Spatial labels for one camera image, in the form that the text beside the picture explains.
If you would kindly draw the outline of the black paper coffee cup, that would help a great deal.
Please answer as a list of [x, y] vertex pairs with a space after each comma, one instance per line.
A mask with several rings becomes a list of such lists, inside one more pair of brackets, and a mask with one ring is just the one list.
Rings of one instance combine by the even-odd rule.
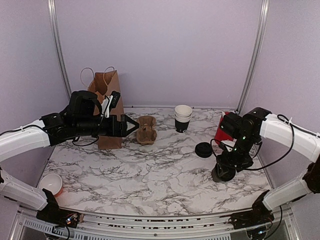
[[211, 178], [216, 183], [228, 182], [232, 180], [236, 175], [235, 169], [228, 169], [227, 171], [223, 171], [219, 166], [215, 166], [211, 171]]

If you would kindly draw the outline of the brown cardboard cup carrier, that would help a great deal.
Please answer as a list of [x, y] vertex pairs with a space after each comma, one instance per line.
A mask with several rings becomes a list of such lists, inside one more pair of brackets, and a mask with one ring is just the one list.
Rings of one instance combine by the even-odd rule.
[[153, 145], [157, 138], [155, 130], [156, 119], [153, 116], [140, 116], [137, 119], [139, 129], [136, 133], [136, 140], [141, 145]]

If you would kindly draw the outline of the brown paper bag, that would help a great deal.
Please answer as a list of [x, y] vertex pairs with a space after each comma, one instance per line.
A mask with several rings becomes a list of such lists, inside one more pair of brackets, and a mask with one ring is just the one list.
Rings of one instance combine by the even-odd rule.
[[[82, 73], [85, 70], [92, 72], [93, 80], [89, 85], [86, 85], [82, 79]], [[89, 92], [97, 94], [97, 99], [101, 104], [112, 91], [121, 92], [118, 72], [113, 66], [107, 67], [104, 72], [94, 72], [90, 67], [85, 67], [80, 72], [80, 81]], [[100, 150], [120, 149], [122, 147], [122, 138], [99, 136], [97, 145]]]

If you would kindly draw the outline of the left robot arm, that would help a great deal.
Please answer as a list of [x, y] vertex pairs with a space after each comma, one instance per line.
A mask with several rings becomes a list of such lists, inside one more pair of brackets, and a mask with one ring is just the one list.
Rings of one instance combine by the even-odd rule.
[[[139, 128], [139, 123], [126, 114], [117, 117], [111, 114], [120, 101], [121, 94], [113, 91], [99, 102], [98, 95], [87, 91], [74, 91], [68, 105], [26, 125], [0, 134], [1, 162], [19, 159], [22, 166], [31, 163], [23, 157], [31, 151], [54, 147], [66, 141], [75, 143], [81, 137], [124, 138]], [[61, 227], [76, 228], [81, 214], [75, 210], [59, 207], [55, 194], [47, 187], [38, 188], [20, 178], [0, 170], [1, 196], [18, 202], [21, 206], [36, 211], [36, 218]]]

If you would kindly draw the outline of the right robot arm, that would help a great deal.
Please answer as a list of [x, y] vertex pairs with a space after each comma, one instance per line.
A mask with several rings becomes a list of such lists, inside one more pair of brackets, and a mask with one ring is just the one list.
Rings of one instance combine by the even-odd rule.
[[253, 227], [274, 220], [273, 210], [320, 192], [320, 135], [296, 126], [283, 114], [256, 107], [243, 116], [230, 112], [223, 116], [220, 130], [235, 140], [231, 149], [224, 149], [215, 157], [211, 172], [215, 182], [228, 182], [236, 173], [255, 171], [250, 150], [263, 139], [286, 146], [284, 159], [291, 151], [306, 157], [310, 164], [300, 176], [283, 185], [263, 192], [252, 204], [251, 210], [233, 213], [229, 221], [235, 229]]

